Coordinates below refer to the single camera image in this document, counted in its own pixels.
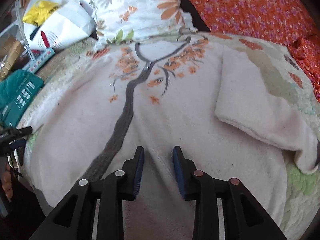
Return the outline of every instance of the finger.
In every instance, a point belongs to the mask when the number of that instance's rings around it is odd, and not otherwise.
[[[11,182],[6,182],[6,183],[2,184],[2,188],[4,191],[8,191],[8,190],[12,189]]]
[[[5,171],[3,174],[3,182],[11,182],[11,174],[8,171]]]
[[[7,196],[7,198],[12,198],[12,196],[13,196],[13,190],[12,190],[12,188],[11,189],[9,189],[8,191],[6,191],[5,192],[5,195]]]

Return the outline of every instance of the white floral pillow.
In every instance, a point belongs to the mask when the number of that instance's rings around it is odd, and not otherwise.
[[[143,41],[150,36],[177,34],[181,28],[196,30],[180,0],[90,0],[97,23],[94,50],[112,43]]]

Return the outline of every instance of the silver rivet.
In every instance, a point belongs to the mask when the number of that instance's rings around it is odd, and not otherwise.
[[[87,185],[88,184],[88,181],[86,180],[86,179],[81,179],[80,181],[79,181],[79,185],[80,186],[85,186],[85,185]]]
[[[117,177],[121,177],[121,176],[123,176],[124,174],[125,174],[125,172],[124,172],[123,170],[116,171],[116,173],[115,173],[115,175],[116,175]]]
[[[201,177],[201,176],[203,175],[203,171],[201,171],[201,170],[195,170],[195,171],[193,172],[193,174],[194,174],[195,176],[197,176],[197,177]]]
[[[240,184],[240,181],[239,181],[239,179],[237,179],[237,178],[232,178],[232,179],[230,180],[230,182],[231,182],[232,185],[239,185],[239,184]]]

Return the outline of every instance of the white plastic bag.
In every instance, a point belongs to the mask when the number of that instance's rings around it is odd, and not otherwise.
[[[45,34],[50,47],[65,49],[77,41],[83,40],[95,30],[95,21],[82,8],[79,1],[69,1],[55,11],[39,28],[32,41],[31,49],[45,49],[41,32]]]

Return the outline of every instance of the yellow plastic bag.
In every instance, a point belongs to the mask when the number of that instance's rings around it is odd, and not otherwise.
[[[40,0],[30,8],[22,18],[22,21],[35,26],[41,26],[59,7],[58,3]]]

